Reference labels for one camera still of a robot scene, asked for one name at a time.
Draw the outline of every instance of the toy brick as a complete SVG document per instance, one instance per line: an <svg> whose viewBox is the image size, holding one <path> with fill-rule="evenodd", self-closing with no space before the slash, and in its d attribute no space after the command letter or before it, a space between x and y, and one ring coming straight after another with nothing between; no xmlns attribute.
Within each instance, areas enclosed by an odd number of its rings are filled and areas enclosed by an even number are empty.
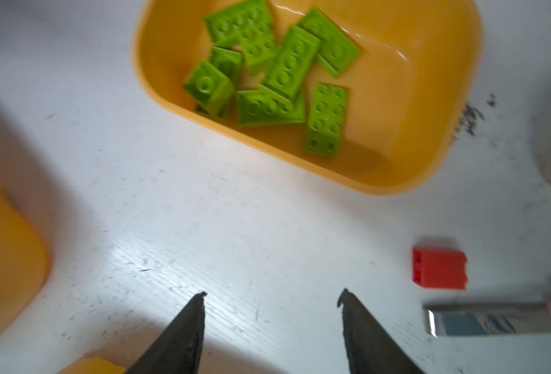
<svg viewBox="0 0 551 374"><path fill-rule="evenodd" d="M311 9L298 26L321 39L322 46L317 55L317 62L333 78L339 78L361 51L317 8Z"/></svg>
<svg viewBox="0 0 551 374"><path fill-rule="evenodd" d="M348 92L337 86L317 83L307 123L305 152L333 157L338 153Z"/></svg>
<svg viewBox="0 0 551 374"><path fill-rule="evenodd" d="M243 127L273 126L305 122L305 99L300 93L294 103L282 103L260 90L239 91L238 123Z"/></svg>
<svg viewBox="0 0 551 374"><path fill-rule="evenodd" d="M278 54L271 27L266 23L240 29L240 45L250 75L257 75Z"/></svg>
<svg viewBox="0 0 551 374"><path fill-rule="evenodd" d="M247 25L268 25L273 19L265 0L245 0L205 17L209 39L217 47L231 47L238 42L238 32Z"/></svg>
<svg viewBox="0 0 551 374"><path fill-rule="evenodd" d="M279 101L293 102L320 45L319 38L292 25L260 89Z"/></svg>
<svg viewBox="0 0 551 374"><path fill-rule="evenodd" d="M190 72L182 88L211 116L217 116L235 92L232 81L206 60Z"/></svg>
<svg viewBox="0 0 551 374"><path fill-rule="evenodd" d="M230 79L234 87L238 84L240 71L242 70L242 55L239 52L219 47L212 47L209 54L209 64L215 66L228 79ZM222 120L226 119L230 113L230 108L230 102L226 103L219 111L217 117ZM195 111L197 111L197 113L209 115L209 113L200 105L197 105Z"/></svg>
<svg viewBox="0 0 551 374"><path fill-rule="evenodd" d="M466 255L446 248L413 248L413 282L423 288L464 290Z"/></svg>

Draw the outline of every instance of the dark debris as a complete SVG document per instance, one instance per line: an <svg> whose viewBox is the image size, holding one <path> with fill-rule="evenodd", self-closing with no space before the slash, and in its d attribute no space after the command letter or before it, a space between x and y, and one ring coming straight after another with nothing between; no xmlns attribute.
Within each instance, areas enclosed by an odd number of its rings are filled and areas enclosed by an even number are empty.
<svg viewBox="0 0 551 374"><path fill-rule="evenodd" d="M493 93L491 93L491 94L490 94L490 98L489 98L486 102L487 102L487 104L488 104L490 107L496 108L496 105L498 104L498 103L496 102L496 95L493 94Z"/></svg>
<svg viewBox="0 0 551 374"><path fill-rule="evenodd" d="M481 110L475 108L470 102L467 101L465 108L463 108L462 115L460 116L456 132L461 132L463 129L466 129L468 134L474 137L477 121L485 119L486 118L483 116L483 113L481 113Z"/></svg>

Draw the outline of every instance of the lego stud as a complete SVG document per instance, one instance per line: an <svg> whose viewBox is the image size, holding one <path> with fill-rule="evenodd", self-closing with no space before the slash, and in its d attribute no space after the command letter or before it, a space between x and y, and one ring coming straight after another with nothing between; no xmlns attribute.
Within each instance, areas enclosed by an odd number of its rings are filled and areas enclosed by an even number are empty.
<svg viewBox="0 0 551 374"><path fill-rule="evenodd" d="M263 17L263 12L261 11L261 9L252 8L251 10L249 10L248 15L251 21L253 21L254 23L257 23Z"/></svg>
<svg viewBox="0 0 551 374"><path fill-rule="evenodd" d="M234 23L236 24L236 26L238 26L238 28L241 29L245 28L248 24L246 16L242 13L238 13L236 15L236 17L234 18Z"/></svg>
<svg viewBox="0 0 551 374"><path fill-rule="evenodd" d="M323 120L317 120L311 125L311 127L313 127L313 130L323 129L324 126L325 122Z"/></svg>
<svg viewBox="0 0 551 374"><path fill-rule="evenodd" d="M337 134L340 130L340 125L337 123L332 123L332 125L329 127L329 132L332 134Z"/></svg>
<svg viewBox="0 0 551 374"><path fill-rule="evenodd" d="M255 39L255 32L249 29L242 31L242 39L252 41Z"/></svg>
<svg viewBox="0 0 551 374"><path fill-rule="evenodd" d="M323 34L323 26L319 25L318 23L314 23L311 26L309 26L309 30L315 35Z"/></svg>
<svg viewBox="0 0 551 374"><path fill-rule="evenodd" d="M343 46L333 46L329 51L330 57L335 60L339 60L342 57L346 56L346 49Z"/></svg>
<svg viewBox="0 0 551 374"><path fill-rule="evenodd" d="M261 54L261 48L259 46L250 46L248 52L250 56L257 57Z"/></svg>
<svg viewBox="0 0 551 374"><path fill-rule="evenodd" d="M284 114L290 113L293 110L294 110L294 104L291 104L291 103L286 103L286 104L282 105L281 109L280 109L280 111Z"/></svg>
<svg viewBox="0 0 551 374"><path fill-rule="evenodd" d="M213 79L207 77L206 75L197 79L197 90L204 94L209 94L211 91L213 91L214 87L215 84L213 83Z"/></svg>
<svg viewBox="0 0 551 374"><path fill-rule="evenodd" d="M329 87L325 85L319 86L319 94L329 94Z"/></svg>
<svg viewBox="0 0 551 374"><path fill-rule="evenodd" d="M219 71L221 71L227 76L230 76L235 68L234 62L230 60L221 61L218 65L219 65L218 66Z"/></svg>
<svg viewBox="0 0 551 374"><path fill-rule="evenodd" d="M346 96L346 91L344 89L336 89L336 97L341 99Z"/></svg>
<svg viewBox="0 0 551 374"><path fill-rule="evenodd" d="M265 105L265 112L267 114L275 114L280 110L280 103L275 100L270 100L267 105Z"/></svg>
<svg viewBox="0 0 551 374"><path fill-rule="evenodd" d="M259 114L261 112L261 101L253 101L252 103L250 103L247 112L251 116L256 116L257 114Z"/></svg>
<svg viewBox="0 0 551 374"><path fill-rule="evenodd" d="M218 25L218 31L222 34L228 34L232 30L232 24L228 20L223 20Z"/></svg>
<svg viewBox="0 0 551 374"><path fill-rule="evenodd" d="M268 40L268 41L266 41L265 43L263 43L263 47L264 47L266 50L269 51L269 50L275 48L275 47L276 47L276 44L274 43L274 41Z"/></svg>
<svg viewBox="0 0 551 374"><path fill-rule="evenodd" d="M319 113L325 112L326 110L328 110L328 105L326 102L320 101L317 103L317 105L315 105L315 110Z"/></svg>
<svg viewBox="0 0 551 374"><path fill-rule="evenodd" d="M291 79L292 79L292 76L290 75L290 73L286 71L282 71L278 74L275 81L279 86L287 86L288 84L290 84Z"/></svg>
<svg viewBox="0 0 551 374"><path fill-rule="evenodd" d="M300 64L300 60L298 59L298 57L295 57L295 56L290 56L286 59L286 61L284 61L284 67L288 70L294 70L298 64Z"/></svg>
<svg viewBox="0 0 551 374"><path fill-rule="evenodd" d="M304 41L298 40L292 46L292 51L297 55L302 55L307 50L307 45Z"/></svg>
<svg viewBox="0 0 551 374"><path fill-rule="evenodd" d="M266 34L270 30L270 27L267 26L266 24L262 23L261 25L259 25L257 27L257 30L259 30L259 32L261 34Z"/></svg>
<svg viewBox="0 0 551 374"><path fill-rule="evenodd" d="M332 112L336 116L341 116L342 113L344 112L344 107L342 105L337 105L334 109L332 109Z"/></svg>

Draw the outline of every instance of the gray object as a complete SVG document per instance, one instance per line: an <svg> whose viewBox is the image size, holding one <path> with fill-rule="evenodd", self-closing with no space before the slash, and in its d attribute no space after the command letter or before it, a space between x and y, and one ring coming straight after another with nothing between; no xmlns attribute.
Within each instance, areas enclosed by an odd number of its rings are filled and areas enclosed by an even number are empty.
<svg viewBox="0 0 551 374"><path fill-rule="evenodd" d="M424 313L435 337L551 333L545 303L426 306Z"/></svg>

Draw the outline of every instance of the white table surface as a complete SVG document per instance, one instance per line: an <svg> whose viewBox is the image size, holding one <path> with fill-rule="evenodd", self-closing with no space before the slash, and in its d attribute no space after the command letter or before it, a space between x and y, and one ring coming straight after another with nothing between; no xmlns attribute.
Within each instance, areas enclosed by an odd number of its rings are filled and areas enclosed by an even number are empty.
<svg viewBox="0 0 551 374"><path fill-rule="evenodd" d="M127 366L199 291L201 373L346 373L345 287L426 373L551 373L551 335L434 339L421 319L423 302L539 299L551 280L551 187L531 150L551 107L551 0L478 1L470 101L486 120L398 196L157 106L130 63L142 4L0 1L0 183L53 266L0 336L0 373L54 374L87 354ZM411 246L428 238L466 252L466 293L411 282Z"/></svg>

